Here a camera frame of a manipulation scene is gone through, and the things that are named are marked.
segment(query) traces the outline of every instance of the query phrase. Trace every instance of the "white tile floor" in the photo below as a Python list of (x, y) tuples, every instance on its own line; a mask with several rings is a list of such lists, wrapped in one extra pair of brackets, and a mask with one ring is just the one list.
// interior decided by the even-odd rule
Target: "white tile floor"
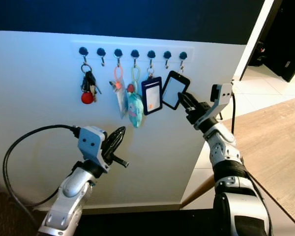
[[(295, 98), (295, 83), (287, 83), (263, 65), (260, 67), (248, 67), (242, 81), (235, 81), (233, 91), (236, 98), (236, 116), (241, 116)], [(223, 119), (230, 119), (232, 112), (233, 103), (230, 101), (229, 105), (222, 111)], [(209, 147), (205, 144), (182, 200), (190, 195), (212, 173), (209, 161)], [(266, 193), (263, 193), (263, 195), (271, 215), (274, 235), (295, 236), (295, 224), (293, 221)], [(212, 208), (213, 199), (214, 190), (211, 189), (184, 209)]]

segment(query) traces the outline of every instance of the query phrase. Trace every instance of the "id card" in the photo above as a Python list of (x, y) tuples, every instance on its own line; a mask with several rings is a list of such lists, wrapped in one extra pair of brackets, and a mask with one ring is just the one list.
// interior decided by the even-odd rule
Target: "id card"
[(144, 115), (162, 109), (162, 77), (145, 80), (141, 83)]

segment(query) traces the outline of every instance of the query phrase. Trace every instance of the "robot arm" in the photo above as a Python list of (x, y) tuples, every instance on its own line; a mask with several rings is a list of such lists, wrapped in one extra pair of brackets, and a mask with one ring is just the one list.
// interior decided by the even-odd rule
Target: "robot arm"
[(219, 236), (270, 236), (267, 209), (236, 149), (233, 134), (215, 119), (229, 103), (232, 85), (212, 87), (210, 107), (189, 93), (179, 93), (188, 121), (201, 130), (210, 146), (215, 181), (213, 209)]
[(96, 179), (109, 171), (113, 161), (128, 166), (128, 162), (114, 155), (124, 134), (125, 127), (120, 127), (108, 138), (105, 131), (95, 126), (80, 129), (78, 147), (85, 162), (77, 162), (73, 173), (60, 185), (57, 199), (43, 220), (37, 236), (74, 234), (83, 205), (89, 199)]

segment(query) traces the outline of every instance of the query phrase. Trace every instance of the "wooden floor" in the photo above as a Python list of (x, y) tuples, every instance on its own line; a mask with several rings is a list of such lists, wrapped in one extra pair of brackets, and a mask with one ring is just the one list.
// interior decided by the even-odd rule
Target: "wooden floor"
[(248, 171), (295, 221), (295, 99), (237, 117), (235, 137)]

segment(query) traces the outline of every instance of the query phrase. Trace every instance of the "dark blue wall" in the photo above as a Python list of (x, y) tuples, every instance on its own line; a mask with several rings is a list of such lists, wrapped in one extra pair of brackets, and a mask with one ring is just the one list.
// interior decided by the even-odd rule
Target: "dark blue wall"
[(246, 44), (264, 0), (0, 0), (0, 30)]

